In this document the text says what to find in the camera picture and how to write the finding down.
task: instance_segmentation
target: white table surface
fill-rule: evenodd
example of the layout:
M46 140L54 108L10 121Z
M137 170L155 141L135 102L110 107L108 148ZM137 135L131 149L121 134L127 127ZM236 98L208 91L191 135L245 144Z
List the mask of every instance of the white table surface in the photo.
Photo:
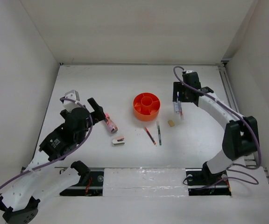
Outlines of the white table surface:
M216 66L184 67L197 71L202 86L211 87L226 102ZM184 176L182 168L200 168L212 158L221 149L224 131L194 104L183 104L184 121L174 114L172 91L176 79L172 69L172 65L60 67L39 143L63 122L59 114L63 109L59 99L65 92L75 89L86 105L86 100L94 97L111 115L119 132L111 135L103 124L95 125L89 140L66 158L63 166L81 160L89 167L166 167L166 171L150 177L140 169L106 169L104 196L52 198L41 205L33 224L269 223L269 184L262 168L248 171L259 180L259 185L230 181L232 197L188 196L187 187L180 183ZM155 147L143 130L146 126L158 142L156 122L142 123L133 115L133 99L142 92L151 92L161 101L158 120L162 146ZM174 127L169 127L169 119L174 120ZM125 136L126 144L113 147L112 138L120 134ZM238 163L243 164L244 159L239 159ZM228 175L246 179L233 172L228 172ZM160 189L157 185L172 186L173 189Z
M184 66L199 74L202 86L211 87L227 103L224 87L216 66ZM80 101L90 97L109 113L119 131L110 134L103 123L93 127L88 141L63 161L70 166L82 160L88 167L202 167L221 150L223 129L205 111L194 104L183 103L184 120L174 113L173 82L177 81L172 65L76 65L61 66L46 113L39 143L63 123L59 99L70 90L79 92ZM156 120L160 121L162 146L158 144L156 120L141 122L133 114L133 100L142 92L151 92L161 102ZM172 119L174 127L168 120ZM155 147L144 131L146 126L157 142ZM126 144L113 147L112 139L124 135Z

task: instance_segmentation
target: orange divided tray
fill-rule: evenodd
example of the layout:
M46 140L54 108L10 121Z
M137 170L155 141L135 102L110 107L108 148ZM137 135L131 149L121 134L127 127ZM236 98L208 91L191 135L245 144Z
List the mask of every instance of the orange divided tray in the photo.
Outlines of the orange divided tray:
M144 92L134 98L133 106L137 119L151 121L157 117L161 103L156 95Z

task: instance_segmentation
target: purple cable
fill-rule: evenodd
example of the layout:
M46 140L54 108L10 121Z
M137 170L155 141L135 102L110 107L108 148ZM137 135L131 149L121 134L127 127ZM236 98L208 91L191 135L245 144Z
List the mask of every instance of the purple cable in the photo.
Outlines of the purple cable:
M256 145L256 148L257 148L257 152L258 152L258 164L256 165L256 167L252 168L252 167L247 167L247 166L244 166L244 165L241 165L241 164L238 164L238 163L233 163L232 166L240 166L240 167L244 167L246 169L252 169L252 170L255 170L255 169L258 169L260 166L261 166L261 150L260 150L260 146L259 146L259 141L254 133L254 131L252 130L252 128L250 127L250 125L242 118L242 116L240 116L237 112L233 111L232 109L228 108L226 105L224 105L222 102L220 102L219 100L217 100L216 98L214 98L213 96L209 95L208 93L205 93L205 92L202 92L200 90L197 90L193 87L191 87L190 85L186 84L184 81L182 81L177 73L176 73L176 69L179 68L179 69L182 69L184 71L184 68L181 67L181 66L175 66L173 68L173 72L174 72L174 75L176 76L176 78L181 82L182 85L184 85L185 87L197 92L197 93L200 93L208 98L210 98L211 100L215 101L220 107L222 107L224 110L226 111L229 111L230 113L232 113L234 116L236 116L239 120L241 120L243 122L243 124L247 127L247 129L250 131L251 135L252 135L252 138L255 142L255 145ZM202 189L206 189L208 187L211 187L213 185L216 185L218 184L219 182L221 181L226 181L228 179L235 179L235 180L239 180L239 181L243 181L243 182L246 182L246 183L250 183L250 184L254 184L254 185L258 185L259 182L256 178L254 178L253 176L251 176L250 174L247 174L245 172L242 172L242 171L238 171L238 170L233 170L233 169L229 169L227 168L228 171L231 171L231 172L236 172L236 173L240 173L240 174L244 174L244 175L247 175L249 177L251 177L253 180L255 180L255 182L250 182L250 181L246 181L246 180L243 180L241 178L237 178L237 177L225 177L221 180L218 180L216 181L215 183L211 184L211 185L208 185L208 186L204 186L204 187L201 187L201 188L197 188L198 190L202 190Z
M60 100L61 100L61 101L68 100L68 101L71 101L71 102L73 102L73 103L76 102L76 100L68 99L68 98L60 98ZM82 107L82 108L85 109L85 106L81 105L79 102L77 102L77 105L79 105L80 107ZM78 150L78 149L84 144L85 141L87 141L88 137L90 136L90 134L91 134L91 132L92 132L92 127L93 127L93 125L90 127L89 132L88 132L88 134L85 136L84 140L83 140L81 143L79 143L79 144L76 146L75 149L71 150L70 152L66 153L65 155L62 155L61 157L59 157L59 158L57 158L57 159L55 159L55 160L53 160L53 161L50 161L50 162L47 162L47 163L45 163L45 164L42 164L42 165L40 165L40 166L38 166L38 167L35 167L35 168L33 168L32 170L35 171L35 170L41 169L41 168L43 168L43 167L49 166L49 165L51 165L51 164L53 164L53 163L55 163L55 162L58 162L59 160L64 159L64 158L67 157L68 155L74 153L76 150ZM5 182L4 184L2 184L2 185L0 186L0 190L1 190L2 188L4 188L5 186L7 186L7 185L8 185L9 183L11 183L12 181L15 181L15 180L18 179L19 177L24 176L24 175L26 175L26 174L28 174L28 173L30 173L29 170L24 171L24 172L18 174L17 176L13 177L12 179L8 180L7 182Z

